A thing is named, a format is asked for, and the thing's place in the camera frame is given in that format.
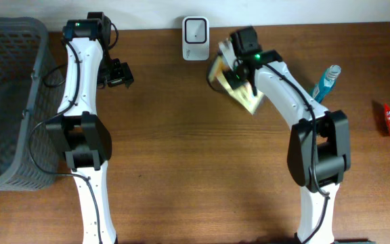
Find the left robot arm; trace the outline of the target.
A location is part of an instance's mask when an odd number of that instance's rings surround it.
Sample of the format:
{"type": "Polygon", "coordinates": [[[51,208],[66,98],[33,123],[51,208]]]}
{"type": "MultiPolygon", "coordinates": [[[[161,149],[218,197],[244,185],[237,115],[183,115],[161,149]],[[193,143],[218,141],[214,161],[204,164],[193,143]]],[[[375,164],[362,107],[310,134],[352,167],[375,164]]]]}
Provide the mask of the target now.
{"type": "Polygon", "coordinates": [[[68,66],[62,101],[45,128],[76,184],[83,219],[84,243],[115,244],[118,236],[110,215],[107,190],[112,138],[98,117],[99,88],[129,87],[133,75],[126,62],[112,59],[115,25],[102,12],[69,20],[63,28],[68,66]]]}

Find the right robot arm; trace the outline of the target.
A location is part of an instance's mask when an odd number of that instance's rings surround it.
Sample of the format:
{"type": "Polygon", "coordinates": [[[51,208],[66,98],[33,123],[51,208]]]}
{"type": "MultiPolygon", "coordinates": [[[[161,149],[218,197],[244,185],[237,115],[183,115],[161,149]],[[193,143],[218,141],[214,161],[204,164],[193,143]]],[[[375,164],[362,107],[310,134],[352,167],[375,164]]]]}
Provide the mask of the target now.
{"type": "Polygon", "coordinates": [[[248,82],[251,94],[267,97],[290,127],[287,165],[301,194],[297,242],[334,243],[334,200],[351,167],[346,114],[312,98],[276,50],[262,50],[251,26],[231,33],[220,52],[230,67],[224,75],[231,87],[248,82]]]}

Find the yellow snack bag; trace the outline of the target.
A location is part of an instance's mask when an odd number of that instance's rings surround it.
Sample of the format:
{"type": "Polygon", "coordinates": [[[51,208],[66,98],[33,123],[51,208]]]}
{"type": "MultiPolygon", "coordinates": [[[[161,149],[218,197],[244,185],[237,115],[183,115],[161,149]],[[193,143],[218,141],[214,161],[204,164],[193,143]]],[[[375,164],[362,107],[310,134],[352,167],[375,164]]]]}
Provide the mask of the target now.
{"type": "Polygon", "coordinates": [[[229,74],[231,69],[223,59],[222,55],[216,55],[207,71],[207,83],[215,92],[226,94],[242,105],[251,115],[254,115],[258,107],[263,103],[264,93],[257,92],[253,94],[252,87],[248,81],[242,85],[233,88],[230,83],[232,76],[229,74]]]}

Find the blue mouthwash bottle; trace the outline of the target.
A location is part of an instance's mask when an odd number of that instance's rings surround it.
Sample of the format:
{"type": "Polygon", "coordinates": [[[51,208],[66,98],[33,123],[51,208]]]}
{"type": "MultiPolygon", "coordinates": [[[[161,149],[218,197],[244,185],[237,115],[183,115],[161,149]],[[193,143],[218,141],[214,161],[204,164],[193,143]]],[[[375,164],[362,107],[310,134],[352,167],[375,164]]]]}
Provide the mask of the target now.
{"type": "Polygon", "coordinates": [[[322,103],[323,99],[330,93],[336,84],[336,81],[341,74],[339,65],[332,65],[327,68],[320,78],[320,81],[311,90],[311,97],[318,103],[322,103]]]}

